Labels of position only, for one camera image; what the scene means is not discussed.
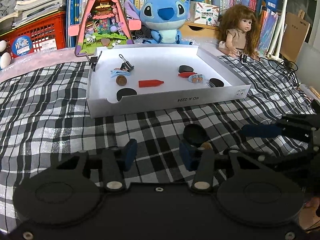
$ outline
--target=stitch plush eye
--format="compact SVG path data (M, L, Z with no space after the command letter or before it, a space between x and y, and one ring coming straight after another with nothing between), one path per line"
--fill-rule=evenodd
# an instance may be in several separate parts
M145 14L145 16L152 16L152 12L151 12L151 7L150 6L146 6L145 7L144 14Z
M178 11L178 13L177 13L178 17L181 17L186 14L186 11L185 11L181 2L177 1L176 6L177 6L177 11Z

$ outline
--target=wooden box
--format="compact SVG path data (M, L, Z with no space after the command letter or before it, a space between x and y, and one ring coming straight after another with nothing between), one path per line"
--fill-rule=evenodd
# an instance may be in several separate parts
M203 37L209 39L217 39L219 35L219 28L209 25L197 24L192 22L185 22L179 29L182 37Z

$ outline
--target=black binder clip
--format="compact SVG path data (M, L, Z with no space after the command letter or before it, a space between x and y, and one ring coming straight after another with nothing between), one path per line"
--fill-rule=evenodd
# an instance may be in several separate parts
M134 66L130 64L129 61L127 61L121 54L119 54L119 57L123 60L123 63L121 64L120 70L126 70L128 72L132 71L134 69Z
M89 64L90 64L90 67L92 68L92 70L93 70L94 72L96 71L96 64L98 63L101 54L102 54L102 51L100 51L100 54L99 54L98 57L91 57L91 58L89 58L89 57L88 57L88 54L85 53L85 56L87 57L87 60L88 60L88 62L89 62Z

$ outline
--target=red plastic crate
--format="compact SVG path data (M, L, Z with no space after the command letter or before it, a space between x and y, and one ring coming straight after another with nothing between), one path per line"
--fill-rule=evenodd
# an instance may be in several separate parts
M35 52L41 50L42 41L51 39L56 40L57 49L63 49L66 47L65 28L66 12L58 12L6 33L0 36L0 40L5 40L7 42L6 51L9 52L11 56L12 52L10 41L25 34L29 34L31 36L31 41Z

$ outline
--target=black and white checkered fabric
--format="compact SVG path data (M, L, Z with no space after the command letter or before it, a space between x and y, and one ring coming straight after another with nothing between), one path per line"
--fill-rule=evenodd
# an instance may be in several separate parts
M257 62L241 64L220 57L252 84L247 98L201 106L106 118L90 118L86 107L89 66L86 62L42 68L0 85L0 229L13 230L17 214L12 193L24 178L34 176L78 150L124 146L138 142L138 154L130 182L191 181L194 172L179 156L179 139L185 125L202 125L215 152L227 147L256 149L286 155L306 147L289 138L245 138L240 128L248 123L270 123L282 114L311 114L310 101L293 89L292 77ZM217 172L215 183L224 180ZM99 184L99 171L91 179Z

